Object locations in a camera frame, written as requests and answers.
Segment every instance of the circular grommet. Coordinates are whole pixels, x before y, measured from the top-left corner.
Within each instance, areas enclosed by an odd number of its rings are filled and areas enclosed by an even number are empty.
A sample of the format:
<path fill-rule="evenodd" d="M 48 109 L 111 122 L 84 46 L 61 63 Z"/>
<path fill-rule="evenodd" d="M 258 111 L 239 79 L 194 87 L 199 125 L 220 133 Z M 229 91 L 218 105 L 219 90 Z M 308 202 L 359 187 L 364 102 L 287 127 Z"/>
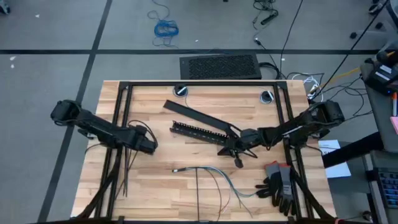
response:
<path fill-rule="evenodd" d="M 173 94 L 177 97 L 183 97 L 188 94 L 188 87 L 186 85 L 175 85 Z"/>
<path fill-rule="evenodd" d="M 271 91 L 263 91 L 260 94 L 260 101 L 261 103 L 265 103 L 265 104 L 269 104 L 272 103 L 274 101 L 274 95 L 272 94 Z"/>

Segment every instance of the work glove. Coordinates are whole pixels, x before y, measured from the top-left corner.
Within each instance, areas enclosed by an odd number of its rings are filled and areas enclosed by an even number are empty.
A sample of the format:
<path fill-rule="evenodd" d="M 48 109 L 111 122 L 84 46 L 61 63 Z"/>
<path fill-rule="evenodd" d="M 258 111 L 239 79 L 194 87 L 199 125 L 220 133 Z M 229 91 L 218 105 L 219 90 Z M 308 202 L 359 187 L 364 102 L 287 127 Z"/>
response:
<path fill-rule="evenodd" d="M 272 196 L 272 204 L 276 207 L 278 206 L 276 200 L 277 192 L 282 185 L 278 162 L 274 161 L 273 163 L 266 165 L 266 174 L 267 178 L 264 179 L 264 184 L 256 185 L 257 189 L 261 189 L 257 191 L 256 194 L 259 198 L 267 198 Z"/>
<path fill-rule="evenodd" d="M 292 183 L 290 181 L 290 166 L 287 164 L 281 164 L 279 166 L 280 177 L 282 179 L 282 187 L 279 189 L 277 194 L 276 202 L 279 204 L 279 212 L 285 216 L 289 214 L 290 208 L 292 208 L 292 215 L 296 214 L 295 205 L 293 203 L 292 194 Z"/>

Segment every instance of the white cable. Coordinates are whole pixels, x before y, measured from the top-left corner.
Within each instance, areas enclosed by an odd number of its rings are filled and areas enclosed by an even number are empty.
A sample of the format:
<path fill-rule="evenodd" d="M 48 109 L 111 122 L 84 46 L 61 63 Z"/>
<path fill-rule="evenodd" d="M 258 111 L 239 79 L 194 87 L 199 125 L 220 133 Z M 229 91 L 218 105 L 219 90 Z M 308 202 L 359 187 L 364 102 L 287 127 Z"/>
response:
<path fill-rule="evenodd" d="M 292 77 L 292 80 L 294 80 L 295 77 L 299 76 L 301 74 L 296 74 Z M 305 80 L 303 80 L 304 83 L 309 83 L 309 82 L 314 82 L 314 85 L 311 87 L 311 91 L 318 88 L 319 87 L 319 83 L 316 79 L 314 79 L 313 76 L 310 76 L 308 78 L 306 78 Z M 314 97 L 315 92 L 314 93 L 309 93 L 307 96 L 310 100 L 312 100 L 312 98 Z M 323 92 L 321 91 L 321 102 L 323 102 Z"/>

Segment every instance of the wooden table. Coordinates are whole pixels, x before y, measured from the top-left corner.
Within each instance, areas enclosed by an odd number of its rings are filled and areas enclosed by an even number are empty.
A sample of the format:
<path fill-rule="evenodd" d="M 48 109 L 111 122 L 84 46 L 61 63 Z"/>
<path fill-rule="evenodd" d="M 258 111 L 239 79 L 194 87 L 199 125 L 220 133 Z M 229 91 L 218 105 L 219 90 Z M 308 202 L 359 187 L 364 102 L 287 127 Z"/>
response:
<path fill-rule="evenodd" d="M 96 115 L 108 121 L 112 120 L 118 92 L 118 81 L 103 83 Z M 294 116 L 308 108 L 305 90 L 301 81 L 287 81 L 290 101 Z M 197 220 L 197 184 L 194 170 L 172 173 L 172 169 L 188 166 L 214 166 L 225 171 L 237 189 L 244 193 L 256 191 L 254 186 L 266 178 L 264 165 L 272 161 L 285 162 L 282 143 L 266 151 L 259 146 L 253 151 L 259 156 L 254 159 L 241 156 L 244 167 L 238 169 L 234 159 L 217 156 L 219 146 L 171 133 L 172 121 L 187 123 L 201 128 L 220 132 L 198 121 L 171 112 L 163 105 L 165 100 L 172 100 L 187 105 L 195 110 L 235 124 L 241 129 L 260 126 L 277 126 L 278 115 L 275 102 L 265 105 L 260 103 L 259 94 L 267 86 L 190 86 L 187 98 L 177 98 L 172 94 L 172 86 L 135 86 L 129 120 L 138 119 L 148 124 L 159 146 L 153 156 L 138 152 L 129 173 L 128 197 L 120 193 L 116 199 L 113 216 L 116 219 L 124 215 L 127 220 Z M 283 94 L 281 94 L 284 118 L 287 120 Z M 98 143 L 90 141 L 89 146 Z M 316 140 L 309 144 L 317 146 Z M 102 146 L 91 148 L 85 157 L 80 182 L 76 193 L 72 216 L 78 215 L 90 202 L 100 184 L 106 149 Z M 308 186 L 314 196 L 331 215 L 335 209 L 326 179 L 320 153 L 316 150 L 302 149 Z M 119 184 L 123 179 L 124 164 L 121 166 Z M 229 196 L 229 186 L 219 174 L 214 174 L 221 188 L 222 203 Z M 220 197 L 215 181 L 205 170 L 198 170 L 200 220 L 216 220 L 220 207 Z M 221 221 L 259 221 L 280 220 L 287 218 L 271 205 L 271 199 L 258 197 L 242 198 L 250 209 L 253 218 L 233 195 L 228 209 L 222 214 Z M 303 198 L 300 198 L 303 216 L 306 216 Z"/>

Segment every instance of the white paper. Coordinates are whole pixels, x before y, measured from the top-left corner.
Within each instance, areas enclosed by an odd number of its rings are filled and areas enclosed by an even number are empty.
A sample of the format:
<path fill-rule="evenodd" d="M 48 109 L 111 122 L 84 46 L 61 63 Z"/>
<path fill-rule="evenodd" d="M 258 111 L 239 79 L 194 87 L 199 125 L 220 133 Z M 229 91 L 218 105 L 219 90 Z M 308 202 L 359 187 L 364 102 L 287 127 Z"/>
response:
<path fill-rule="evenodd" d="M 337 140 L 318 141 L 318 145 L 319 145 L 319 149 L 322 151 L 322 155 L 326 155 L 329 152 L 333 152 L 334 150 L 340 149 L 340 145 L 338 144 Z M 327 178 L 349 177 L 349 176 L 351 176 L 351 172 L 349 171 L 349 168 L 348 168 L 348 165 L 346 162 L 329 167 L 326 169 L 326 177 Z"/>

